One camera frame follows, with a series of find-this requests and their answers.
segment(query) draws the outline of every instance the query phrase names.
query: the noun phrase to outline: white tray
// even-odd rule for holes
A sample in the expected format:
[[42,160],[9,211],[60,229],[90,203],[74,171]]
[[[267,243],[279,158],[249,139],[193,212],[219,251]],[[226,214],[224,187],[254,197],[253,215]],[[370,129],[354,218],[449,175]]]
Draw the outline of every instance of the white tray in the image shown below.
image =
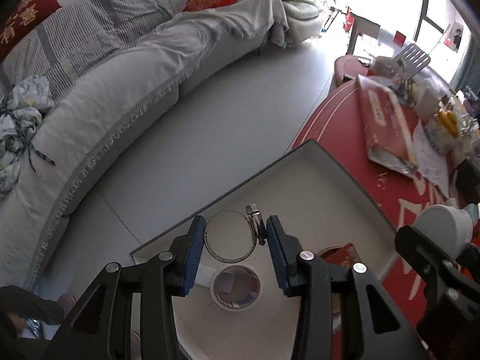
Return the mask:
[[[208,221],[216,212],[233,208],[245,212],[257,203],[263,219],[277,215],[287,234],[305,250],[319,252],[353,242],[362,260],[382,280],[395,261],[395,231],[349,174],[311,140],[253,178],[196,212]],[[185,234],[191,217],[134,250],[143,263],[168,250]],[[224,264],[203,248],[201,264],[215,269]],[[185,298],[173,298],[178,339],[194,360],[289,360],[299,313],[299,298],[286,298],[278,288],[267,245],[257,245],[241,265],[254,269],[262,295],[249,310],[229,312],[213,300],[208,288],[195,285]]]

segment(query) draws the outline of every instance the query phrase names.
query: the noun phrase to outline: pink slipper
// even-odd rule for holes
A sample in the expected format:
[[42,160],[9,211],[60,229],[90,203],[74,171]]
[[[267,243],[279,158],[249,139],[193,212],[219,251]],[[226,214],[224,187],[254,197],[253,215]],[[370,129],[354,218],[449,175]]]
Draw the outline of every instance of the pink slipper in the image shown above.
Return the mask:
[[65,316],[74,308],[76,299],[72,294],[62,294],[57,299],[58,305],[62,308]]
[[130,332],[130,357],[135,360],[140,356],[142,347],[140,344],[140,336],[135,332]]

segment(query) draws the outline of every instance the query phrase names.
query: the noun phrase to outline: curtain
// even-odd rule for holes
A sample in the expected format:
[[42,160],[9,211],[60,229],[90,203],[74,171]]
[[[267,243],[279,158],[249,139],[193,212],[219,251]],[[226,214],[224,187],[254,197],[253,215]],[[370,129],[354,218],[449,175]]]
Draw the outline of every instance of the curtain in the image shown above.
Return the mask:
[[467,85],[475,93],[480,91],[480,47],[474,37],[470,39],[468,49],[451,84],[457,91],[463,90]]

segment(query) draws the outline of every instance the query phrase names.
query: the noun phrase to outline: red table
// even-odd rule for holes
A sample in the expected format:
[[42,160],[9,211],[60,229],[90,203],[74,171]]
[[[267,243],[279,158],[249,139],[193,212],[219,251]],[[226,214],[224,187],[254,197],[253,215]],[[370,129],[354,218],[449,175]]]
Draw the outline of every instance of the red table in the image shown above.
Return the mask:
[[[411,132],[419,122],[415,113],[403,108]],[[365,133],[356,80],[341,85],[314,111],[301,129],[293,147],[315,139],[366,189],[395,228],[412,224],[418,214],[445,198],[428,180],[417,174],[412,180],[371,162],[366,154]],[[399,259],[383,285],[412,325],[425,311],[421,280]]]
[[367,75],[368,68],[363,66],[359,58],[354,55],[344,55],[336,59],[330,93],[343,84],[345,74],[356,77],[358,74]]

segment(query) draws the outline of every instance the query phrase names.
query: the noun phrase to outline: metal spatula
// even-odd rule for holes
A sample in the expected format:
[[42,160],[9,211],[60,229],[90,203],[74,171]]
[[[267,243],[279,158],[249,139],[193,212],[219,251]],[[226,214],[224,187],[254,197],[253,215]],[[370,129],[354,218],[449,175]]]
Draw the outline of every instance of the metal spatula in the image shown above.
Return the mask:
[[411,43],[400,51],[400,53],[394,58],[394,61],[397,62],[399,66],[398,73],[400,78],[409,80],[424,67],[428,66],[431,58],[416,44]]

